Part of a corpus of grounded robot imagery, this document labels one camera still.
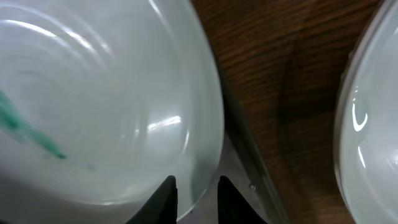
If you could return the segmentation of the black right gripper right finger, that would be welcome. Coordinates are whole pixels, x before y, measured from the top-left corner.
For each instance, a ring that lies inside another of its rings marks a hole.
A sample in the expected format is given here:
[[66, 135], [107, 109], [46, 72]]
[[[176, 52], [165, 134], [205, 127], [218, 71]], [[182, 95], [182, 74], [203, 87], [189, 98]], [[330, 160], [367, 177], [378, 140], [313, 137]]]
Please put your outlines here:
[[225, 175], [218, 182], [217, 202], [219, 224], [267, 224]]

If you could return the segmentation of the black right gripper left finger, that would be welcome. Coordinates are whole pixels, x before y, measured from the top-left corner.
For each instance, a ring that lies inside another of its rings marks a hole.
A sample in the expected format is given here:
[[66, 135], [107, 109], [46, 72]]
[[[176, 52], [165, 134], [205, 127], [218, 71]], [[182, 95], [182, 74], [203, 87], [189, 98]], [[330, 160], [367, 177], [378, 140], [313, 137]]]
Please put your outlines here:
[[126, 224], [176, 224], [177, 206], [176, 178], [170, 175]]

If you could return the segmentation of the white plate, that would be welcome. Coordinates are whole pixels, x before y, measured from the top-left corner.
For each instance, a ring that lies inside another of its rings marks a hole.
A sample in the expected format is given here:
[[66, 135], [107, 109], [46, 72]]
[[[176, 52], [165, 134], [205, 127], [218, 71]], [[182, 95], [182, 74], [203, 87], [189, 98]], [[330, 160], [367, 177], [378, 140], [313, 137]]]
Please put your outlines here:
[[1, 220], [126, 223], [170, 175], [177, 218], [218, 167], [224, 111], [190, 1], [2, 1]]
[[341, 76], [336, 182], [355, 223], [397, 223], [397, 1], [383, 1]]

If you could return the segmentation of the large dark serving tray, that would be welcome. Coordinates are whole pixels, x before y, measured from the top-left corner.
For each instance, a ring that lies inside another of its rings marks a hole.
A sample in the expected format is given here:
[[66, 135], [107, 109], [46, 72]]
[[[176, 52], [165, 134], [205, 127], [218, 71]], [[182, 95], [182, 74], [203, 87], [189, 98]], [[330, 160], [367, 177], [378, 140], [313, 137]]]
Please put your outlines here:
[[215, 62], [224, 103], [225, 129], [221, 160], [207, 192], [177, 222], [217, 223], [217, 185], [220, 176], [225, 175], [265, 222], [289, 224], [290, 219], [262, 161], [239, 101], [228, 83], [226, 72], [218, 57], [215, 57]]

